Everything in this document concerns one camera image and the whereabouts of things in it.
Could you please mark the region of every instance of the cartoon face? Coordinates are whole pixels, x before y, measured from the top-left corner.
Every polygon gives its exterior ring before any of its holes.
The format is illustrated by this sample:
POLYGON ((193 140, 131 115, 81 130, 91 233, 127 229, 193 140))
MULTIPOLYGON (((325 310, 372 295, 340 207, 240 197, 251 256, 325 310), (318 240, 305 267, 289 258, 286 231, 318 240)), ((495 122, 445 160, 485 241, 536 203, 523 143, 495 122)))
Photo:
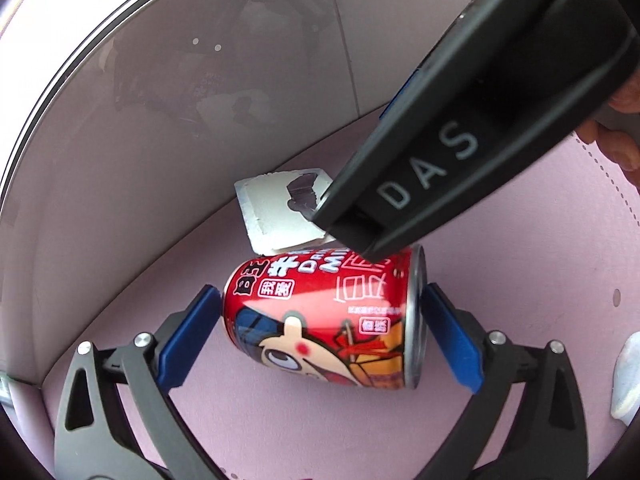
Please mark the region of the cartoon face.
POLYGON ((284 333, 260 342, 263 364, 321 381, 359 385, 347 366, 322 345, 306 339, 302 322, 295 316, 284 320, 284 333))

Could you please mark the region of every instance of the metal pin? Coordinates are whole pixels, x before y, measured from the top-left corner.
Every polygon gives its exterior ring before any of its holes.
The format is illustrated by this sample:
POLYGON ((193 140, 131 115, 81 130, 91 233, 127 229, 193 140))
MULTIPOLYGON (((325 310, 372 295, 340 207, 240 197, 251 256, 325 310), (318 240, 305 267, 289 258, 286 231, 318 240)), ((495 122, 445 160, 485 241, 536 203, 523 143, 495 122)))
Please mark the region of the metal pin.
POLYGON ((564 353, 564 344, 561 341, 553 340, 549 343, 549 348, 554 354, 563 354, 564 353))
POLYGON ((78 353, 80 355, 87 355, 91 351, 91 342, 90 341, 82 341, 78 345, 78 353))
POLYGON ((507 342, 507 336, 499 330, 494 330, 489 334, 489 341, 494 345, 504 345, 507 342))
POLYGON ((151 343, 152 335, 149 332, 141 332, 133 340, 133 344, 138 348, 144 348, 151 343))

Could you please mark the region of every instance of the blue gripper pad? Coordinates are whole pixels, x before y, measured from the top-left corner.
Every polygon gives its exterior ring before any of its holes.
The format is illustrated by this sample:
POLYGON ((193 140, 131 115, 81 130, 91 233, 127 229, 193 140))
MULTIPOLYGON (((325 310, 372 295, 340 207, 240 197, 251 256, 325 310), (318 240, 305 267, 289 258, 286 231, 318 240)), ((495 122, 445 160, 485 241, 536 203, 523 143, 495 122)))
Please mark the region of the blue gripper pad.
POLYGON ((456 380, 478 393, 484 381, 482 352, 466 333, 456 314, 431 286, 424 287, 422 315, 442 350, 456 380))
POLYGON ((171 388, 182 386, 204 343, 222 314, 222 297, 219 290, 206 285, 184 313, 172 314, 162 324, 156 335, 171 325, 172 316, 184 316, 157 354, 158 375, 156 382, 167 394, 171 388))

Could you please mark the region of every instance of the white object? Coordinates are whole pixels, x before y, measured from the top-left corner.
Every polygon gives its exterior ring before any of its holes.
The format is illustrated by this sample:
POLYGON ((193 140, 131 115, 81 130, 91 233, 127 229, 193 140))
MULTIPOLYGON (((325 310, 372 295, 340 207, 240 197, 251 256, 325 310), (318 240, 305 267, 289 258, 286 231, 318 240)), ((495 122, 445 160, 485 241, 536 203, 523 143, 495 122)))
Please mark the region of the white object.
POLYGON ((331 184, 323 170, 268 173, 236 182, 236 195, 251 247, 273 256, 334 240, 303 214, 316 208, 331 184))
POLYGON ((640 332, 626 340, 613 372, 611 416, 627 426, 640 407, 640 332))

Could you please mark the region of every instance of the red can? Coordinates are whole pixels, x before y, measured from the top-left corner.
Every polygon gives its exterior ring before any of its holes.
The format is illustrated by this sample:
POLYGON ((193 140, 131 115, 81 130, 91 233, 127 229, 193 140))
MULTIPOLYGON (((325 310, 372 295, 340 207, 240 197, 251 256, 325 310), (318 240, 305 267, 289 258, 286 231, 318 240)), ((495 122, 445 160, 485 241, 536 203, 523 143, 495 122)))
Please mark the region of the red can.
POLYGON ((422 247, 378 264, 348 249, 292 251, 242 264, 223 316, 232 342, 271 368, 331 383, 415 388, 427 327, 422 247))

